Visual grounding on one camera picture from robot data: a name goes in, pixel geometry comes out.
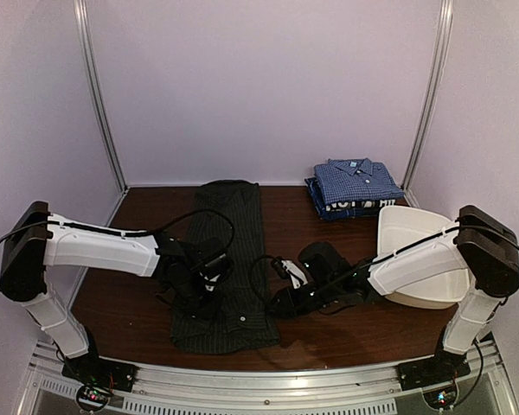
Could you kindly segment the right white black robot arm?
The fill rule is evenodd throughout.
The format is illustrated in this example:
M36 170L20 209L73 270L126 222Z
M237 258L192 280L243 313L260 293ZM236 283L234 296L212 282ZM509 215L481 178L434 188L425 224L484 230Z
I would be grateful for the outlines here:
M466 276L467 292L442 329L433 357L421 368L434 381L444 381L464 363L471 344L495 311L519 290L519 245L516 234L473 205L460 208L456 220L432 227L433 213L389 206L379 213L379 241L399 234L416 239L351 265L328 242L308 245L298 262L276 258L273 269L292 286L278 291L267 304L276 317L294 318L336 300L351 305L373 296L388 297L404 288L457 272Z

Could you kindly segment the dark striped long sleeve shirt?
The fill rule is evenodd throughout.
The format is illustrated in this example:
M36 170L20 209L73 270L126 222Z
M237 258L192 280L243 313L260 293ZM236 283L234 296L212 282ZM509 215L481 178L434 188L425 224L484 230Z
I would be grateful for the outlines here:
M234 268L217 285L223 294L213 320L199 320L172 311L170 339L176 348L193 354L229 354L242 349L268 348L280 342L276 323L266 313L268 297L260 187L246 181L217 181L195 192L195 208L210 208L189 223L191 243L217 237L230 242Z

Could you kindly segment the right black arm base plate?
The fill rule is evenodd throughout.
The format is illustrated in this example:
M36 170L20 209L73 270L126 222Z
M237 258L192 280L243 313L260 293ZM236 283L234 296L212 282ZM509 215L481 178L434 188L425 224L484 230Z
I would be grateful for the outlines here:
M397 366L402 391L446 383L470 373L466 357L457 354L434 355Z

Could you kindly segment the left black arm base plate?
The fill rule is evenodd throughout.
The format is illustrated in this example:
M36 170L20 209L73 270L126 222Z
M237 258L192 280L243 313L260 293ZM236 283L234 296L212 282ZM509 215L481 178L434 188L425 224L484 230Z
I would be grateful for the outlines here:
M103 359L90 354L66 358L61 374L81 384L111 391L130 392L138 368L130 363Z

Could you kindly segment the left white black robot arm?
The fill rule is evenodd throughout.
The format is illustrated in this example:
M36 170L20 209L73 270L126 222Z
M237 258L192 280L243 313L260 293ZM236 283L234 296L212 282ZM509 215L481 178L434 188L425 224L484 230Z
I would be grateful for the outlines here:
M66 367L98 384L107 375L106 363L90 330L47 283L48 268L77 266L152 278L174 290L176 309L208 319L221 307L217 285L234 268L231 243L211 237L193 244L171 236L169 229L183 219L152 230L98 227L53 214L45 201L35 201L0 238L0 293L28 311L55 342Z

